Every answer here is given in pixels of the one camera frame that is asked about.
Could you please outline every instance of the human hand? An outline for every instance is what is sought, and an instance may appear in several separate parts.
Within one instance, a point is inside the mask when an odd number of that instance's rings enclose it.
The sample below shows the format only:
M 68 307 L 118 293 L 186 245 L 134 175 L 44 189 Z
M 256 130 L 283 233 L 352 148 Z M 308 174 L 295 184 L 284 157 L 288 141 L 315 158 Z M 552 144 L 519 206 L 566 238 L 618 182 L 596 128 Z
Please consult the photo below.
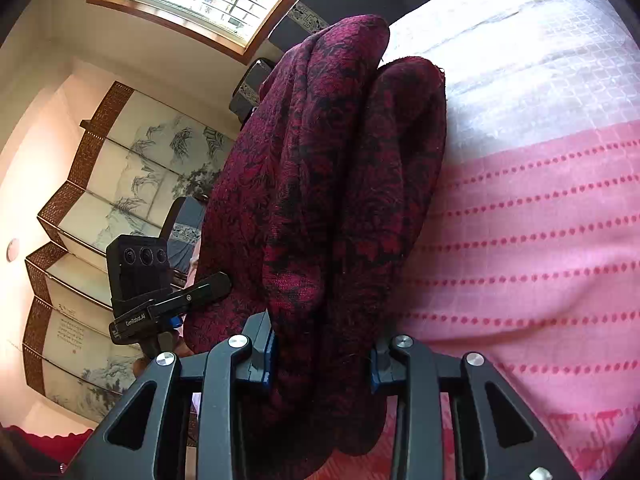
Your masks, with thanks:
M 191 349 L 187 346 L 187 343 L 184 342 L 182 336 L 178 334 L 177 330 L 173 330 L 172 335 L 174 336 L 174 354 L 176 354 L 178 357 L 189 357 L 190 355 L 194 355 Z M 145 371 L 147 365 L 150 362 L 151 361 L 147 357 L 141 357 L 133 363 L 132 368 L 135 378 L 138 378 L 140 377 L 140 375 L 142 375 L 142 372 Z

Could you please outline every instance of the dark red floral fabric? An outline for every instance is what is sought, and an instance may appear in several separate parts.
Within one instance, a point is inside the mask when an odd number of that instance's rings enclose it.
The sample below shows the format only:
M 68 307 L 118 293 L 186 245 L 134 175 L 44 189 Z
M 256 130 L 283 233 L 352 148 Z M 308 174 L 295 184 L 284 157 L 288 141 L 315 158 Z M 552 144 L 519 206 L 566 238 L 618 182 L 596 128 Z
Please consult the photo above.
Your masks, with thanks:
M 334 449 L 367 452 L 384 424 L 369 349 L 446 136 L 443 72 L 417 57 L 378 68 L 388 38 L 358 16 L 288 51 L 207 207 L 196 279 L 222 270 L 233 290 L 188 315 L 185 341 L 209 351 L 265 309 L 278 337 L 271 393 L 243 405 L 252 479 L 306 478 Z

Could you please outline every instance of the round wall fixture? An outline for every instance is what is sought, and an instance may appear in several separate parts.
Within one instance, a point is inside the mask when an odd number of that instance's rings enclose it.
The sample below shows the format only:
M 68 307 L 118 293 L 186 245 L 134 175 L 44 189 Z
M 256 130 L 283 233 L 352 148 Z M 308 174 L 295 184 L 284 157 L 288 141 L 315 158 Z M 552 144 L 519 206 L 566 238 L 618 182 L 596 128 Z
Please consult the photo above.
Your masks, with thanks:
M 14 238 L 6 247 L 6 260 L 10 263 L 14 261 L 20 254 L 20 240 Z

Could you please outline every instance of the wooden window frame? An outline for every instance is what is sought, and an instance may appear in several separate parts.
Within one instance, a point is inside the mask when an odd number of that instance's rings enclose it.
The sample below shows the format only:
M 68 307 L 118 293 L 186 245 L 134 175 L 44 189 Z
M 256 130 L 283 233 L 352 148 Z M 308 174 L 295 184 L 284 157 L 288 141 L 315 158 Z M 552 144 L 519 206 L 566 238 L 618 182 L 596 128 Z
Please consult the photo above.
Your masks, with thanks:
M 271 31 L 298 0 L 278 0 L 276 5 L 270 10 L 246 45 L 236 43 L 234 40 L 227 38 L 222 34 L 213 32 L 212 30 L 209 30 L 194 21 L 188 20 L 187 18 L 135 0 L 86 1 L 88 4 L 120 10 L 121 12 L 126 12 L 127 14 L 132 14 L 133 16 L 170 28 L 175 32 L 180 32 L 185 36 L 189 36 L 194 40 L 215 48 L 232 59 L 247 65 L 253 59 L 258 47 L 260 47 L 262 42 L 267 39 Z

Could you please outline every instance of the burgundy patterned cloth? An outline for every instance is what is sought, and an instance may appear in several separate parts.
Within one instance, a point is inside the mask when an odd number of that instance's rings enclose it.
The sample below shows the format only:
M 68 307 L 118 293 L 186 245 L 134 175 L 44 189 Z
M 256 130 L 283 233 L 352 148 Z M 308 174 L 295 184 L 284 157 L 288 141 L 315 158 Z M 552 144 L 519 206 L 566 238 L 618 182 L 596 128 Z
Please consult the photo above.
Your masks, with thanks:
M 446 135 L 444 74 L 417 57 L 379 69 L 388 38 L 358 16 L 288 51 L 207 208 L 196 279 L 222 270 L 233 290 L 189 314 L 185 341 L 209 351 L 265 309 L 278 337 L 270 395 L 243 405 L 251 478 L 303 479 L 333 449 L 367 452 L 385 421 L 369 349 Z

